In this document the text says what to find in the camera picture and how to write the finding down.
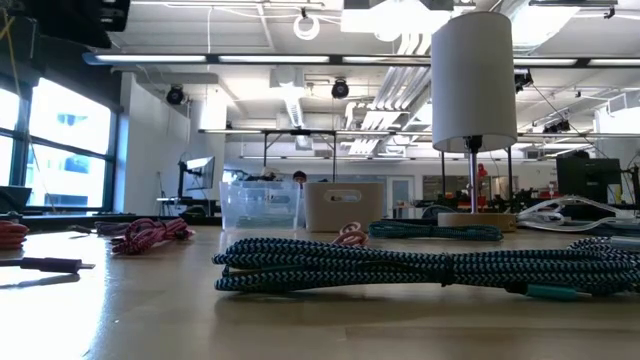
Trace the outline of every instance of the desk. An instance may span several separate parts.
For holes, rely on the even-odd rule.
[[[97,266],[77,282],[43,286],[28,281],[55,275],[0,269],[0,358],[620,360],[637,359],[640,351],[640,297],[633,296],[561,303],[435,284],[289,297],[218,292],[213,282],[222,267],[211,264],[213,253],[243,236],[290,233],[195,229],[191,243],[128,258],[113,258],[108,243],[95,237],[31,236],[27,256],[82,257]],[[461,252],[562,248],[576,238],[518,231],[500,244],[374,240],[372,246]]]

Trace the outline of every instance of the lamp base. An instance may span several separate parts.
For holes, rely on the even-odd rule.
[[[503,233],[516,231],[516,216],[513,214],[467,214],[439,213],[438,226],[492,225]]]

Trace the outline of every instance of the cable connector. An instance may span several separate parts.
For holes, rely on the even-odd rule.
[[[640,238],[612,236],[609,239],[612,248],[631,252],[640,252]]]
[[[56,272],[77,274],[79,270],[90,270],[93,264],[85,264],[79,259],[58,258],[30,258],[17,260],[0,260],[0,266],[20,266],[21,269],[40,270],[43,272]]]
[[[527,285],[526,296],[550,299],[550,300],[562,300],[562,301],[574,301],[578,299],[578,292],[570,287],[563,286],[551,286],[551,285]]]

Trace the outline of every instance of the lamp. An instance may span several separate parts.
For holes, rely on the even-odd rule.
[[[465,14],[432,42],[433,147],[469,154],[471,197],[471,214],[439,214],[438,224],[513,231],[513,215],[478,214],[476,169],[478,151],[505,149],[517,140],[511,21],[493,12]]]

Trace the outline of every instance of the computer monitor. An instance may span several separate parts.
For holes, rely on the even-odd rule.
[[[213,188],[214,165],[214,157],[178,162],[178,167],[180,168],[180,177],[178,178],[178,197],[183,198],[182,190],[184,188],[185,174],[188,175],[188,187],[186,190],[203,190]]]
[[[607,203],[610,185],[622,186],[619,159],[556,159],[558,191]]]
[[[191,171],[187,174],[190,174],[190,177],[192,179],[192,181],[187,182],[187,184],[190,184],[189,187],[187,187],[187,190],[203,190],[213,188],[214,165],[214,157],[187,161],[187,169]]]

